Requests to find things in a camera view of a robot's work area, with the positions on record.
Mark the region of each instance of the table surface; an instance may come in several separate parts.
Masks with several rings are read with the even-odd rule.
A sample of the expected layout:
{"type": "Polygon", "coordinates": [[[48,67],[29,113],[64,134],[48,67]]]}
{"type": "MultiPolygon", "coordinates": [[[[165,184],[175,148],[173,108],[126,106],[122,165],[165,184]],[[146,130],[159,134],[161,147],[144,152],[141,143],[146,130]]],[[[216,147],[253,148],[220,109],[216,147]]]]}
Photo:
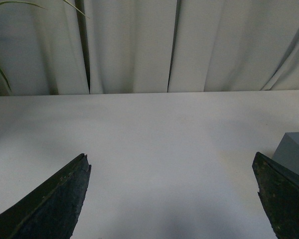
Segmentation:
{"type": "Polygon", "coordinates": [[[80,153],[73,239],[274,239],[252,170],[299,91],[0,97],[0,213],[80,153]]]}

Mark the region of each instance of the green leaf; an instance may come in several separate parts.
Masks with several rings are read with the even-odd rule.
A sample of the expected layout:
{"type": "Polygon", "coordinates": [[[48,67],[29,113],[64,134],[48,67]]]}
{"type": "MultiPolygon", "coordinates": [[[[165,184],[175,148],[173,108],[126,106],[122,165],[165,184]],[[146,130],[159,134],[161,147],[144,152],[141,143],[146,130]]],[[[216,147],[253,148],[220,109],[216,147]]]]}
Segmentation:
{"type": "Polygon", "coordinates": [[[9,89],[11,90],[11,87],[10,87],[10,84],[9,84],[9,81],[8,81],[8,78],[5,76],[3,70],[0,68],[0,74],[2,75],[2,77],[4,78],[6,84],[8,85],[9,89]]]}
{"type": "Polygon", "coordinates": [[[73,5],[72,3],[70,3],[68,0],[63,0],[65,3],[69,4],[71,7],[75,8],[79,13],[81,13],[83,16],[89,18],[88,16],[86,16],[83,12],[81,12],[75,5],[73,5]]]}
{"type": "Polygon", "coordinates": [[[32,3],[32,2],[27,2],[27,1],[1,1],[0,5],[5,4],[5,3],[25,3],[25,4],[29,4],[29,5],[32,5],[32,6],[37,6],[37,7],[45,9],[44,7],[42,7],[38,4],[35,4],[35,3],[32,3]]]}

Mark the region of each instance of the curtain fold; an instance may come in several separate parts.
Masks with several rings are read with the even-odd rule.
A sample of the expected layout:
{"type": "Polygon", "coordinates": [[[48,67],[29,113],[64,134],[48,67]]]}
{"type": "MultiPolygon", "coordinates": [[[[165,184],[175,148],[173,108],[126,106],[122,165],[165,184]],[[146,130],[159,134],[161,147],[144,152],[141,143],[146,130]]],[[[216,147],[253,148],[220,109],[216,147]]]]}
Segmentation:
{"type": "Polygon", "coordinates": [[[176,2],[84,0],[92,94],[167,92],[176,2]]]}
{"type": "Polygon", "coordinates": [[[0,6],[0,95],[299,89],[299,0],[71,0],[86,39],[29,1],[0,6]]]}
{"type": "Polygon", "coordinates": [[[299,29],[299,1],[188,0],[179,22],[169,92],[267,89],[299,29]]]}

